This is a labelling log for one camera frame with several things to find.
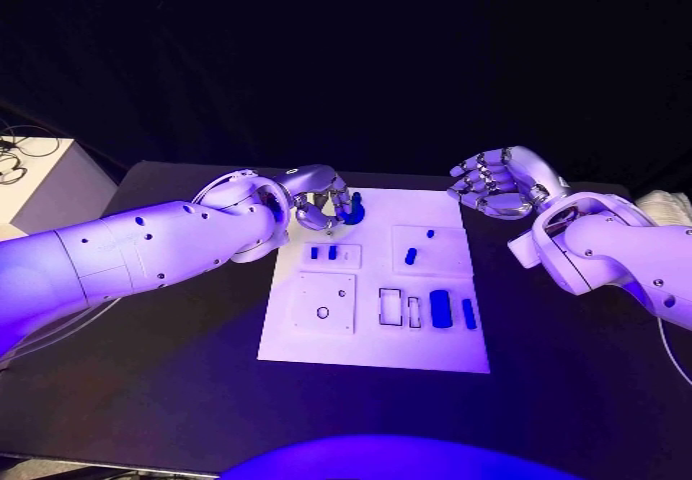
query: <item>blue rectangular block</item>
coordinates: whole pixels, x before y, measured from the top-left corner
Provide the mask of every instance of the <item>blue rectangular block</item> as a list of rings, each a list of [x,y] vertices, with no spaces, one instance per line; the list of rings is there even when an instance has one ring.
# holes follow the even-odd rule
[[[471,301],[467,298],[461,300],[461,307],[464,309],[465,327],[468,328],[468,330],[473,330],[477,327],[475,315],[473,314]]]
[[[447,290],[434,290],[429,292],[429,313],[432,316],[432,326],[435,328],[449,328],[451,306]]]

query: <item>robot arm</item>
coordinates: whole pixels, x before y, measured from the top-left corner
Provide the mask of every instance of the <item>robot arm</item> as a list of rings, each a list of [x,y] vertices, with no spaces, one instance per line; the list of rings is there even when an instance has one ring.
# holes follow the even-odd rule
[[[324,203],[307,203],[307,193],[331,196],[337,216],[321,214]],[[294,206],[298,222],[320,229],[353,220],[350,205],[343,180],[327,166],[289,170],[275,180],[242,170],[212,182],[193,202],[0,242],[0,356],[62,316],[163,288],[227,260],[261,258],[288,241]]]
[[[575,295],[602,285],[620,286],[653,315],[692,330],[692,228],[656,226],[615,195],[571,194],[540,157],[523,147],[493,152],[507,150],[510,156],[494,156],[509,180],[493,190],[468,184],[470,159],[451,171],[464,179],[449,193],[497,218],[522,218],[536,208],[532,229],[509,242],[523,267],[542,263],[559,287]]]

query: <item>black backdrop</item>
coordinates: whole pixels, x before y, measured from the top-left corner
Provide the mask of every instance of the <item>black backdrop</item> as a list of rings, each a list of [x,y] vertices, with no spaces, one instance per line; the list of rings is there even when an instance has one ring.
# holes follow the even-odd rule
[[[683,2],[403,3],[5,1],[4,114],[115,176],[139,160],[442,174],[523,144],[568,180],[689,189]]]

